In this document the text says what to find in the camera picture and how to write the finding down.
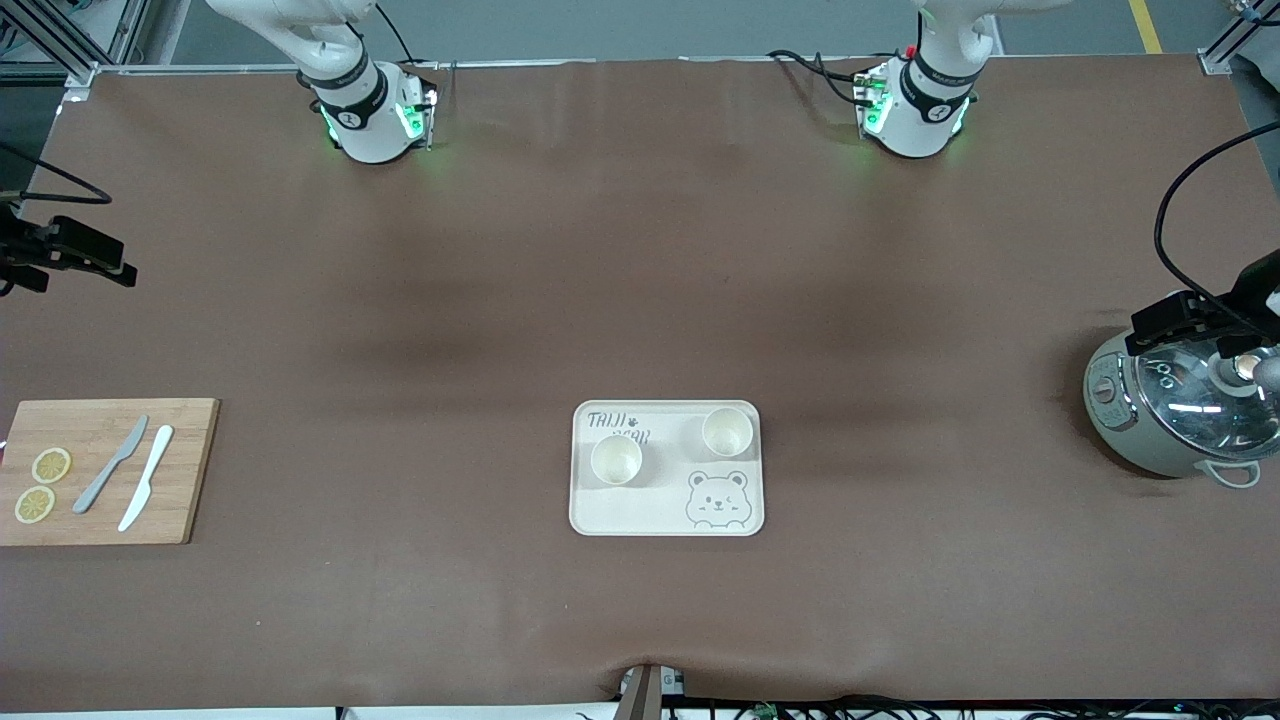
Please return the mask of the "white plastic cup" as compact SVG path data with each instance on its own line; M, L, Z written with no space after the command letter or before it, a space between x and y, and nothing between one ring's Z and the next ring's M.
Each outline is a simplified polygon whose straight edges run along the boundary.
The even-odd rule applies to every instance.
M608 436L590 452L589 466L594 477L608 486L626 486L643 469L643 448L630 436Z
M719 407L701 423L701 441L717 457L737 457L750 450L755 429L751 418L736 407Z

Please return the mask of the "grey pot with glass lid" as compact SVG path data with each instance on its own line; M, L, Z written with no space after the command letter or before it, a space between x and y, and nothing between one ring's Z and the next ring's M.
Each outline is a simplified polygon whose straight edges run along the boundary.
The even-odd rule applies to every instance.
M1234 389L1213 372L1216 342L1170 345L1132 357L1126 336L1085 365L1082 395L1102 441L1128 462L1172 479L1196 475L1229 489L1260 483L1280 457L1280 392Z

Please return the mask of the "wooden cutting board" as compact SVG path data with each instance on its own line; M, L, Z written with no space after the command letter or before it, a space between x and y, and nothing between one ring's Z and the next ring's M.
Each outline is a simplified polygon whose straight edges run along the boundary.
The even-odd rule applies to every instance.
M209 462L219 402L215 398L28 400L19 402L0 461L0 548L58 546L183 544L188 541ZM102 470L141 415L148 427L134 451L111 475L83 515L72 505ZM154 475L154 492L133 527L120 533L157 429L175 434ZM73 466L59 482L37 483L32 461L46 448L70 452ZM49 486L56 505L40 523L14 516L20 493Z

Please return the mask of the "grey plastic knife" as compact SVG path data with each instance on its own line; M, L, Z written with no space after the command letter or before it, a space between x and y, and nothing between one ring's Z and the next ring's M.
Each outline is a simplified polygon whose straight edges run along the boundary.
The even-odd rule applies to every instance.
M76 502L72 505L72 511L76 515L83 515L92 509L106 483L109 483L113 473L129 459L137 447L140 446L145 432L148 427L148 415L141 415L134 424L131 433L122 442L116 452L108 460L102 470L95 477L95 479L84 488Z

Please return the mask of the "white plastic knife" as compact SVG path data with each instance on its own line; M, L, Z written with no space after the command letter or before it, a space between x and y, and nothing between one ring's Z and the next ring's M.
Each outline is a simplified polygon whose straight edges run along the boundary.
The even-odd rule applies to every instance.
M157 433L151 443L143 471L140 475L137 487L131 498L131 502L122 516L116 530L124 533L129 530L136 520L140 518L141 512L145 510L152 492L154 475L175 434L175 428L172 425L163 425L157 429Z

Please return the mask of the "brown table mat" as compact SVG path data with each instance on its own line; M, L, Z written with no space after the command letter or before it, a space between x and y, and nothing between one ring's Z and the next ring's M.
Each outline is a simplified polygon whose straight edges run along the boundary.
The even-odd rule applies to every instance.
M221 404L189 543L0 548L0 711L1280 698L1280 482L1158 480L1082 406L1245 128L1188 56L998 59L905 161L767 61L465 68L337 152L284 74L105 77L49 159L134 288L0 300L23 400ZM754 536L581 536L573 413L741 398Z

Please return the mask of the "beige tray with bear print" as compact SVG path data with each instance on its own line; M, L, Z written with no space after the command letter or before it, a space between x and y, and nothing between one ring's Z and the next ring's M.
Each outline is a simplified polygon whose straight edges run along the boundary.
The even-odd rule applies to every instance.
M717 457L701 441L704 418L736 407L753 420L749 451ZM644 455L626 486L598 480L589 457L608 436L635 438ZM765 524L762 419L741 398L589 400L573 413L570 525L581 536L749 537Z

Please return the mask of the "aluminium frame profile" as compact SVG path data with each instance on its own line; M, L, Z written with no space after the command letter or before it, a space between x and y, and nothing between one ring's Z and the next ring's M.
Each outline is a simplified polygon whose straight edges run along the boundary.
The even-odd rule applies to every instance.
M1229 76L1231 63L1254 38L1280 28L1280 0L1219 0L1229 12L1226 28L1196 53L1204 76Z
M127 63L157 0L0 0L0 86L87 85Z

